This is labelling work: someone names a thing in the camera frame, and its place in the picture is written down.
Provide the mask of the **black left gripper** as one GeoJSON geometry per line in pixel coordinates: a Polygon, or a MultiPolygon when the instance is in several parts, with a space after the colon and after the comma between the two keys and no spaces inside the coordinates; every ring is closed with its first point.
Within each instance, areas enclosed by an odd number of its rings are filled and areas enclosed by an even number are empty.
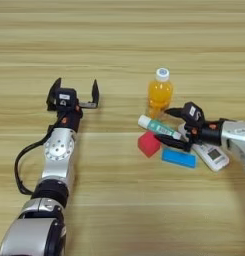
{"type": "MultiPolygon", "coordinates": [[[[46,104],[48,111],[56,110],[56,91],[61,87],[61,78],[55,80],[51,86],[46,104]]],[[[92,102],[77,103],[73,110],[65,108],[57,112],[57,121],[54,124],[55,128],[68,128],[75,132],[79,129],[80,120],[83,118],[84,109],[96,109],[99,104],[99,88],[95,79],[92,86],[92,102]]]]}

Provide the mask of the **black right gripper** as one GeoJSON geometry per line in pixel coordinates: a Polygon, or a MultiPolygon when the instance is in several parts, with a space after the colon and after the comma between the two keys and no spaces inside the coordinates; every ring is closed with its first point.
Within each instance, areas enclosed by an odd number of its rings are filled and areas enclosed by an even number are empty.
{"type": "MultiPolygon", "coordinates": [[[[169,108],[165,110],[166,114],[174,117],[180,117],[181,112],[181,108],[169,108]]],[[[211,145],[220,145],[223,123],[223,120],[217,120],[205,121],[200,126],[186,124],[185,130],[190,140],[195,144],[207,143],[211,145]]],[[[169,135],[156,134],[155,138],[169,147],[181,149],[185,152],[189,152],[192,147],[192,144],[190,142],[174,139],[172,136],[169,135]]]]}

